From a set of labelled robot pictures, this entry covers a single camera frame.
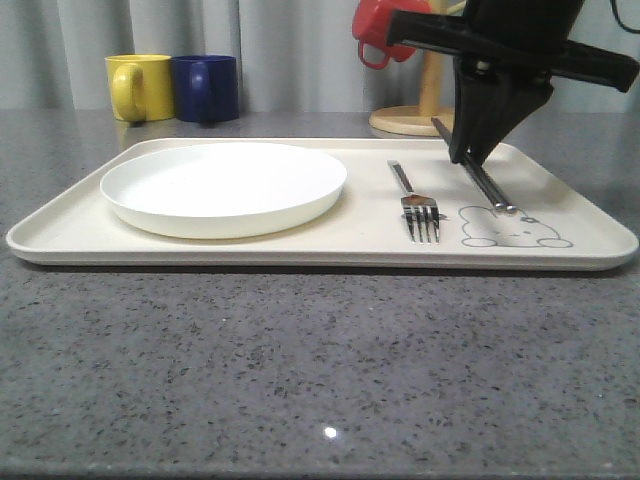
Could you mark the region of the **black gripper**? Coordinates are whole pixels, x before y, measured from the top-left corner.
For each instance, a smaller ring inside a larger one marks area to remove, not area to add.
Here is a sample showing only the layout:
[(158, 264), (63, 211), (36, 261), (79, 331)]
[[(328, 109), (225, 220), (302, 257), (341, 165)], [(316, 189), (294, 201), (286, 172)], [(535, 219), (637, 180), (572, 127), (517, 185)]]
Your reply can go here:
[[(462, 55), (501, 66), (527, 67), (607, 87), (630, 89), (639, 74), (633, 58), (569, 39), (582, 1), (468, 1), (460, 16), (395, 10), (390, 45)], [(495, 147), (551, 97), (549, 77), (490, 75), (473, 62), (454, 62), (453, 163), (469, 156), (482, 165)]]

